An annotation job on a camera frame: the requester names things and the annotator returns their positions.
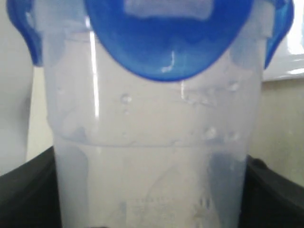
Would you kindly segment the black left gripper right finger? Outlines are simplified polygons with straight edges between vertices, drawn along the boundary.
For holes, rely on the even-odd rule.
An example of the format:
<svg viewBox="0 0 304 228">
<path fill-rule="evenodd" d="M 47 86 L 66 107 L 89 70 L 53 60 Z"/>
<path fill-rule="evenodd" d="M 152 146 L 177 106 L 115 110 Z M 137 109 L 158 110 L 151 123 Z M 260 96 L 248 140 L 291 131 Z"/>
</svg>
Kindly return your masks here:
<svg viewBox="0 0 304 228">
<path fill-rule="evenodd" d="M 239 226 L 302 228 L 304 188 L 248 156 Z"/>
</svg>

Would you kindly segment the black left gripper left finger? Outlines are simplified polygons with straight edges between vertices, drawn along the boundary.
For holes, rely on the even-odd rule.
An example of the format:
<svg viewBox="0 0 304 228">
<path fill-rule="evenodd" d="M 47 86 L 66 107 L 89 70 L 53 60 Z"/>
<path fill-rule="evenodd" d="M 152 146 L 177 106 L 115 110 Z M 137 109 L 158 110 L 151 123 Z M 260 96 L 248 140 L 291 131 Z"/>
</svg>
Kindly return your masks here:
<svg viewBox="0 0 304 228">
<path fill-rule="evenodd" d="M 2 228 L 62 226 L 53 147 L 0 177 Z"/>
</svg>

